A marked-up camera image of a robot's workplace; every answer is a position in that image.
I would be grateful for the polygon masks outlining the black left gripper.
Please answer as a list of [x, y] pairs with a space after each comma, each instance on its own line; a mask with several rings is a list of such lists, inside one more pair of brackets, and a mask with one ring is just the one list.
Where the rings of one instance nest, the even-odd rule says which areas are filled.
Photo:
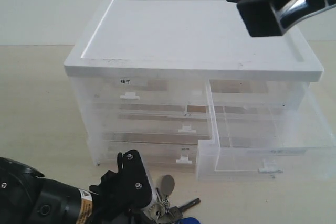
[[119, 173], [109, 170], [101, 177], [100, 184], [90, 186], [93, 192], [93, 212], [89, 217], [89, 223], [112, 221], [119, 214], [129, 209], [136, 209], [129, 206], [121, 207], [117, 203], [115, 190]]

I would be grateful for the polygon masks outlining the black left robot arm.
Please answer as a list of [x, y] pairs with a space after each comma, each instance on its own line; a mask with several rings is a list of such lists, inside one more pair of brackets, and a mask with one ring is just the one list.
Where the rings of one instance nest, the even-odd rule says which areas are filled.
[[107, 223], [129, 208], [152, 201], [152, 189], [139, 154], [118, 155], [118, 171], [83, 190], [23, 163], [1, 158], [1, 223]]

